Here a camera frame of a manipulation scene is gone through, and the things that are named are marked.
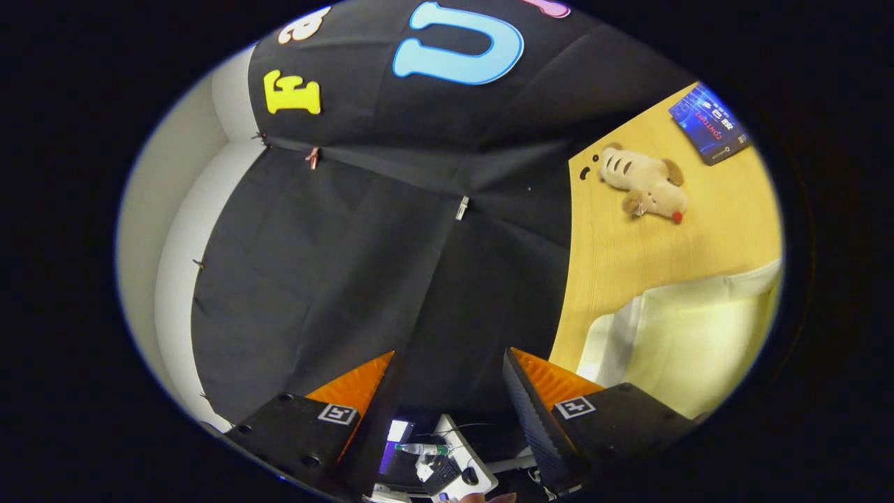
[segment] pink letter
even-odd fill
[[[521,0],[531,5],[536,5],[541,13],[553,18],[563,18],[571,13],[571,9],[558,2],[550,2],[549,0]]]

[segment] stuffed animal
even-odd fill
[[[680,223],[688,200],[679,185],[683,172],[667,159],[654,159],[633,150],[622,150],[613,143],[603,149],[599,177],[616,189],[629,191],[621,208],[641,217],[654,213]]]

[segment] water bottle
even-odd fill
[[[450,448],[447,446],[436,446],[435,444],[394,444],[394,450],[402,450],[420,456],[447,456],[447,453],[450,452]]]

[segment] hand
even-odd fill
[[[480,492],[473,492],[472,494],[468,494],[465,498],[461,499],[460,503],[515,503],[516,497],[516,493],[511,492],[509,494],[497,496],[490,501],[486,501],[484,494],[481,494]]]

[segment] blue book cover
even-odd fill
[[[738,119],[701,82],[669,112],[708,166],[751,144]]]

